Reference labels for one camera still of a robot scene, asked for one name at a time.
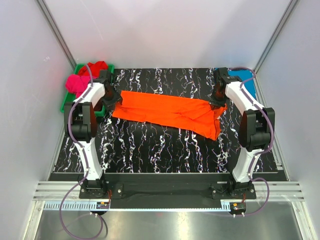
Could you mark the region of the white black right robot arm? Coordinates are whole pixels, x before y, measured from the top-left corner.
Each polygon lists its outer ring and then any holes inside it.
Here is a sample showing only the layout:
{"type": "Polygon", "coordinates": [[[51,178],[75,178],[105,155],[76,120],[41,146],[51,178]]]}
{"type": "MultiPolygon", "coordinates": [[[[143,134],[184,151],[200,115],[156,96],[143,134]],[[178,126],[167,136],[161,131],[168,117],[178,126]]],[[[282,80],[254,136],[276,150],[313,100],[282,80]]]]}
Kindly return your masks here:
{"type": "Polygon", "coordinates": [[[236,166],[225,184],[212,185],[217,199],[241,199],[254,192],[253,171],[259,157],[270,151],[274,141],[275,111],[258,103],[237,76],[222,76],[213,88],[211,106],[221,107],[230,99],[241,113],[238,142],[241,146],[236,166]]]}

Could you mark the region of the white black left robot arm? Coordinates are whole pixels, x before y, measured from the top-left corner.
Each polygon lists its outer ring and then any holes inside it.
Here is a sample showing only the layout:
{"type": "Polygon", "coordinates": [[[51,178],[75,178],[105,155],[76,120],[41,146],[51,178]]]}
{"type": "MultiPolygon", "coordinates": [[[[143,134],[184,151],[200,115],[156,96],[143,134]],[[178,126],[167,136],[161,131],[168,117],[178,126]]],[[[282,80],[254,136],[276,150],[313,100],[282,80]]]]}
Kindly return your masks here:
{"type": "Polygon", "coordinates": [[[109,191],[95,145],[98,122],[94,108],[101,103],[113,109],[121,102],[121,95],[109,82],[93,82],[80,97],[64,105],[64,130],[73,140],[83,167],[83,177],[78,181],[83,199],[103,198],[109,191]]]}

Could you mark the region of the orange t shirt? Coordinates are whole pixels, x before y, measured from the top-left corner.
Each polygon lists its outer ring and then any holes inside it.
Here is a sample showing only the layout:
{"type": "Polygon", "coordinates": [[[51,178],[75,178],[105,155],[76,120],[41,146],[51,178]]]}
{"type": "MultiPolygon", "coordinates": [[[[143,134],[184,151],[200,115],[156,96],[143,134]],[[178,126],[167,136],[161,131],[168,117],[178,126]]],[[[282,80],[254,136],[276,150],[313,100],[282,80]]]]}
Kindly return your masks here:
{"type": "Polygon", "coordinates": [[[125,90],[121,96],[114,118],[189,130],[213,141],[221,132],[220,116],[227,110],[226,105],[212,109],[202,99],[125,90]]]}

